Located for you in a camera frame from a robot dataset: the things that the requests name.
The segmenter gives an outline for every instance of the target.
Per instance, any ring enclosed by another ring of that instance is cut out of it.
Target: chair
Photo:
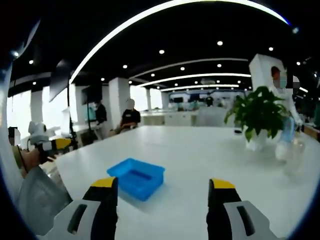
[[[201,107],[198,110],[195,125],[197,127],[234,127],[234,118],[231,116],[227,122],[224,123],[227,109],[222,107]]]
[[[68,192],[57,186],[39,167],[26,175],[19,193],[18,209],[36,235],[45,235],[54,226],[55,216],[70,202]]]

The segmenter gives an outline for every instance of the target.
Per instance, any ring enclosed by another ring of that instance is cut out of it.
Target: white column
[[[113,129],[120,123],[123,112],[127,109],[130,98],[129,81],[116,77],[109,82],[109,102]]]
[[[257,54],[249,64],[249,69],[252,79],[253,90],[256,90],[260,86],[271,86],[273,84],[271,76],[271,68],[276,66],[281,72],[285,71],[284,65],[281,60]]]
[[[31,120],[35,123],[41,123],[42,117],[42,91],[31,92]]]
[[[169,105],[169,93],[161,92],[162,108],[167,109]]]
[[[150,89],[146,90],[146,100],[148,103],[148,110],[151,110],[151,95],[150,95]]]

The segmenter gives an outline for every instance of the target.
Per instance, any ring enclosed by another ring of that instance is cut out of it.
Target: blue plastic basket
[[[106,172],[118,178],[119,187],[131,196],[146,201],[164,182],[161,166],[128,158]]]

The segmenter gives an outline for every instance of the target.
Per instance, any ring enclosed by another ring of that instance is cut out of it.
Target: white table
[[[147,202],[119,193],[116,239],[207,240],[208,183],[230,181],[242,200],[270,220],[278,237],[295,229],[315,194],[320,145],[303,135],[302,174],[289,178],[275,160],[274,143],[265,151],[245,149],[233,128],[143,126],[67,153],[56,161],[73,199],[81,199],[106,170],[126,158],[165,168],[165,184]]]

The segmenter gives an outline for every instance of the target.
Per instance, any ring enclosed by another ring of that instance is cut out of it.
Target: white flower pot
[[[250,141],[248,142],[247,139],[245,140],[245,146],[247,149],[250,149],[254,152],[261,151],[266,145],[267,138],[268,138],[267,130],[262,129],[259,135],[257,135],[256,130],[254,129],[252,131],[252,138],[250,139]]]

